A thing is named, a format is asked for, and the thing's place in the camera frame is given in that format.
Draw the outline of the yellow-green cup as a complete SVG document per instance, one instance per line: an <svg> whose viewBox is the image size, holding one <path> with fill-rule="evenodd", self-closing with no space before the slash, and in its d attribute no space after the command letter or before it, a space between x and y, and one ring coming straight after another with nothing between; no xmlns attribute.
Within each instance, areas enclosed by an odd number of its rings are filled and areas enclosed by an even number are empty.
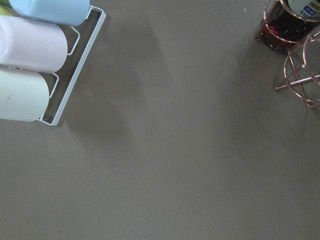
<svg viewBox="0 0 320 240"><path fill-rule="evenodd" d="M9 9L7 9L6 7L0 5L0 15L13 16L13 13Z"/></svg>

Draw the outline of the tea bottle in rack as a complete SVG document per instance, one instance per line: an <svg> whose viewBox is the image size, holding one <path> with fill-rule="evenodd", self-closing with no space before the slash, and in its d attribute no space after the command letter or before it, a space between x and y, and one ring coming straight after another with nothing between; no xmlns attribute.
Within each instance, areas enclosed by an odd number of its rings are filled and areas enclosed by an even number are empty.
<svg viewBox="0 0 320 240"><path fill-rule="evenodd" d="M320 25L318 0L268 0L257 38L275 50L288 50Z"/></svg>

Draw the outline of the pale green cup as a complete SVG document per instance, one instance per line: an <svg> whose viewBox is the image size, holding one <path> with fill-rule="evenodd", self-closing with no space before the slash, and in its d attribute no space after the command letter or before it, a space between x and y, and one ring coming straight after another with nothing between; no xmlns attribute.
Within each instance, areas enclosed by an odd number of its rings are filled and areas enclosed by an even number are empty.
<svg viewBox="0 0 320 240"><path fill-rule="evenodd" d="M37 72L0 69L0 118L32 122L39 119L49 103L49 88Z"/></svg>

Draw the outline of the lilac cup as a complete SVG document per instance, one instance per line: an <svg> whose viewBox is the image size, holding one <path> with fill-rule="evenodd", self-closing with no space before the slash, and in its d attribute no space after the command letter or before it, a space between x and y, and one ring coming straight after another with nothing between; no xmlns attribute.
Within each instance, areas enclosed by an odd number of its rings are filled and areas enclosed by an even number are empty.
<svg viewBox="0 0 320 240"><path fill-rule="evenodd" d="M55 73L68 54L67 39L53 23L0 16L0 63L41 73Z"/></svg>

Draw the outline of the light blue cup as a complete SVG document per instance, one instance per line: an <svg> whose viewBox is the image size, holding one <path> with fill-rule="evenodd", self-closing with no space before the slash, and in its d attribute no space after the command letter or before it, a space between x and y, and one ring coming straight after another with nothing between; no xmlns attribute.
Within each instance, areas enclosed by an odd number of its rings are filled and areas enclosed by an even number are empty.
<svg viewBox="0 0 320 240"><path fill-rule="evenodd" d="M76 27L87 17L89 0L10 0L19 15L44 22Z"/></svg>

